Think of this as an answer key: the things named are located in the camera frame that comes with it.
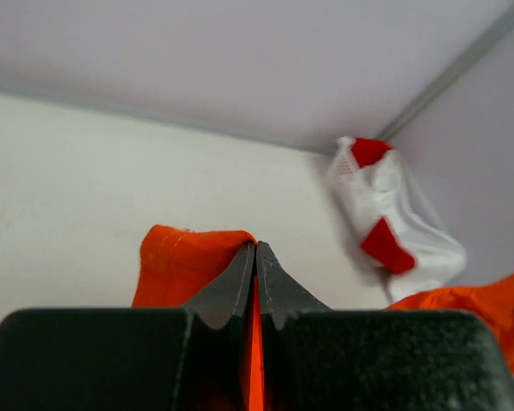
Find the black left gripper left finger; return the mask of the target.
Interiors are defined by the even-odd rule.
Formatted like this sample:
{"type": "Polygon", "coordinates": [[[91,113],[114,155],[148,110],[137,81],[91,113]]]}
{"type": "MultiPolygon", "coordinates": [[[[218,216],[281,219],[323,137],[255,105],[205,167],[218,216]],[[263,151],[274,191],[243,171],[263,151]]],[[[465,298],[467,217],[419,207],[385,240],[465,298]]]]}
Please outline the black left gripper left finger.
{"type": "Polygon", "coordinates": [[[0,410],[244,410],[255,247],[175,308],[28,308],[0,323],[0,410]]]}

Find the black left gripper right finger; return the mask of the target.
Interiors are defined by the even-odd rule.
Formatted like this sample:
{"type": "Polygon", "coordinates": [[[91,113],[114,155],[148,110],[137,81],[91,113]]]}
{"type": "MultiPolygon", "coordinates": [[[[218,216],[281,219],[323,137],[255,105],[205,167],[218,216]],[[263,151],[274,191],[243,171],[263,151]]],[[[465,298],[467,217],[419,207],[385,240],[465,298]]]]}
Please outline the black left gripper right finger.
{"type": "Polygon", "coordinates": [[[465,311],[335,311],[255,251],[268,410],[514,410],[492,332],[465,311]]]}

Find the orange t shirt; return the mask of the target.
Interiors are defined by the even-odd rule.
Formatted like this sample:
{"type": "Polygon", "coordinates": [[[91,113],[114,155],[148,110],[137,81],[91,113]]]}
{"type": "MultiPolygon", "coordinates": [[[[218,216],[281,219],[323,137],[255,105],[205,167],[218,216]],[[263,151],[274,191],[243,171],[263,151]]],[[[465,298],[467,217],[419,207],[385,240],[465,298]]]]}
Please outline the orange t shirt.
{"type": "MultiPolygon", "coordinates": [[[[193,232],[156,225],[140,246],[140,275],[133,304],[138,308],[175,308],[218,277],[238,249],[257,241],[246,231],[193,232]]],[[[408,296],[382,310],[465,311],[492,332],[514,378],[514,274],[484,287],[434,289],[408,296]]],[[[251,284],[247,357],[248,402],[244,410],[265,407],[262,321],[255,254],[251,284]]]]}

